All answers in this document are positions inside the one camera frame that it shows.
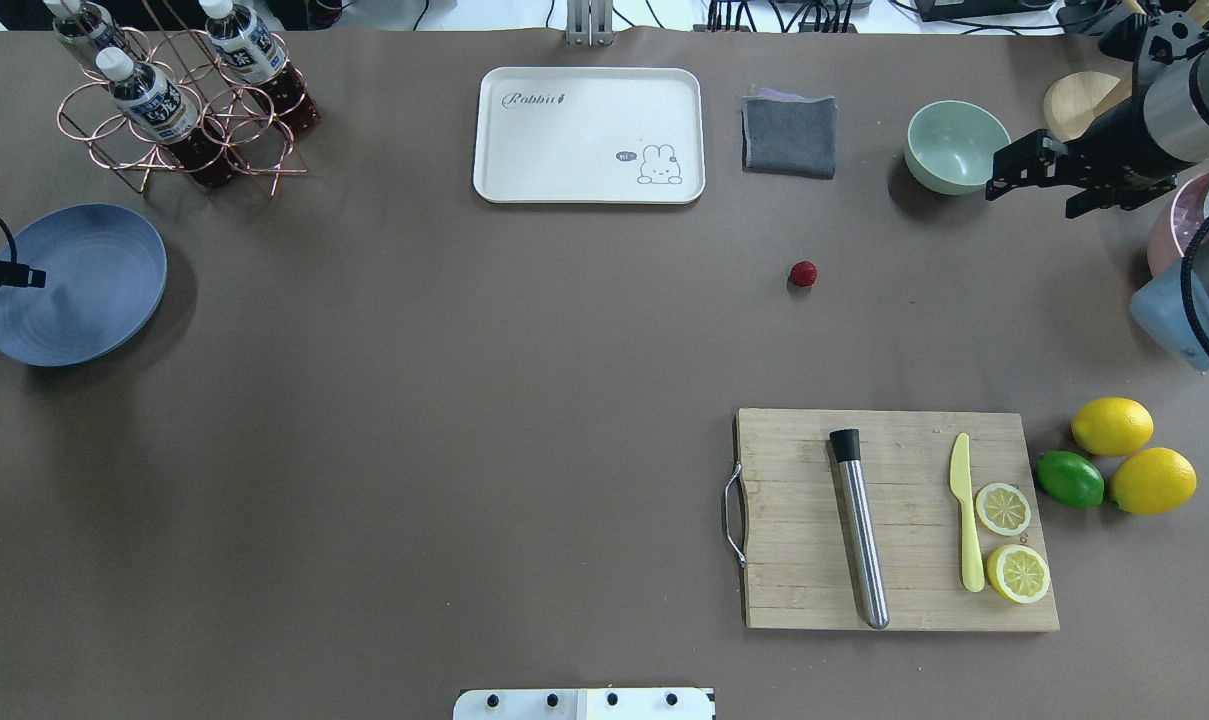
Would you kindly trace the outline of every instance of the plate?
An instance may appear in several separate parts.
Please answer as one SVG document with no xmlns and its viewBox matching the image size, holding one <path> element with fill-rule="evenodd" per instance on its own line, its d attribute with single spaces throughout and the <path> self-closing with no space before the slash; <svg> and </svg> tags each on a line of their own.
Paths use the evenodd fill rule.
<svg viewBox="0 0 1209 720">
<path fill-rule="evenodd" d="M 132 210 L 57 210 L 15 240 L 21 263 L 48 277 L 45 288 L 0 288 L 0 352 L 13 360 L 56 368 L 106 355 L 146 324 L 164 295 L 164 243 Z"/>
<path fill-rule="evenodd" d="M 698 79 L 496 68 L 480 83 L 472 181 L 490 202 L 692 202 L 705 187 Z"/>
</svg>

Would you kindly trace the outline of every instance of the pink bowl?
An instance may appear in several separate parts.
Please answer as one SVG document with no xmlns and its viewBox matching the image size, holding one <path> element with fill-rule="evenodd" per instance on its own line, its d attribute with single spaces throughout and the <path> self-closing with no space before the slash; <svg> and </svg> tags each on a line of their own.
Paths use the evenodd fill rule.
<svg viewBox="0 0 1209 720">
<path fill-rule="evenodd" d="M 1174 265 L 1186 251 L 1194 230 L 1204 222 L 1204 196 L 1208 194 L 1208 188 L 1209 172 L 1191 178 L 1178 188 L 1172 202 L 1168 202 L 1156 219 L 1147 240 L 1151 277 L 1159 277 L 1159 273 L 1168 269 L 1168 265 Z"/>
</svg>

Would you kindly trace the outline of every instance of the lime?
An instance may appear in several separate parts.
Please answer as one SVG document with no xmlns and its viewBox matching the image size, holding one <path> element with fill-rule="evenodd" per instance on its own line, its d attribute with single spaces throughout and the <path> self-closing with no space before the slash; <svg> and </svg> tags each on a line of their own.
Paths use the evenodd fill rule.
<svg viewBox="0 0 1209 720">
<path fill-rule="evenodd" d="M 1065 449 L 1053 449 L 1035 461 L 1035 478 L 1048 497 L 1071 507 L 1101 505 L 1106 483 L 1087 457 Z"/>
<path fill-rule="evenodd" d="M 1194 469 L 1167 447 L 1129 457 L 1111 477 L 1111 500 L 1134 515 L 1167 512 L 1194 495 Z"/>
<path fill-rule="evenodd" d="M 1036 602 L 1048 594 L 1048 561 L 1024 544 L 1005 544 L 987 557 L 987 579 L 1013 602 Z"/>
<path fill-rule="evenodd" d="M 1008 483 L 990 483 L 973 501 L 978 519 L 997 536 L 1019 536 L 1030 527 L 1030 501 Z"/>
<path fill-rule="evenodd" d="M 1141 451 L 1156 432 L 1151 413 L 1136 400 L 1098 397 L 1071 419 L 1075 442 L 1093 455 L 1120 457 Z"/>
</svg>

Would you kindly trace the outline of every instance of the rectangular tray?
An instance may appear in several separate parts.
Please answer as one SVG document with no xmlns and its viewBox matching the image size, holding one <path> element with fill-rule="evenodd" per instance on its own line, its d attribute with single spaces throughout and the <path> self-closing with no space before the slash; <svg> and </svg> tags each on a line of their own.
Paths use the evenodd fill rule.
<svg viewBox="0 0 1209 720">
<path fill-rule="evenodd" d="M 982 557 L 1024 542 L 1049 561 L 1020 416 L 861 410 L 739 410 L 746 501 L 744 603 L 750 628 L 867 631 L 857 615 L 831 469 L 832 430 L 857 428 L 890 631 L 1057 631 L 1053 591 L 1016 605 L 991 585 L 960 583 L 960 510 L 947 483 L 955 436 L 968 432 L 973 489 L 1008 483 L 1032 523 L 1020 538 L 978 524 Z"/>
<path fill-rule="evenodd" d="M 480 83 L 472 181 L 490 202 L 692 202 L 705 187 L 698 79 L 496 68 Z"/>
</svg>

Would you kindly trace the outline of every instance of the blue plate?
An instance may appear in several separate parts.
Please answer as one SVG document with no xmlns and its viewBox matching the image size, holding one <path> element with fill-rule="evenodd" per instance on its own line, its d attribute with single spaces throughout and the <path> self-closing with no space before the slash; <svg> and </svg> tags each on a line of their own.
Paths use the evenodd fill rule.
<svg viewBox="0 0 1209 720">
<path fill-rule="evenodd" d="M 169 273 L 164 243 L 132 210 L 57 210 L 15 240 L 19 263 L 48 278 L 46 288 L 0 288 L 0 352 L 13 360 L 56 368 L 100 358 L 160 307 Z"/>
</svg>

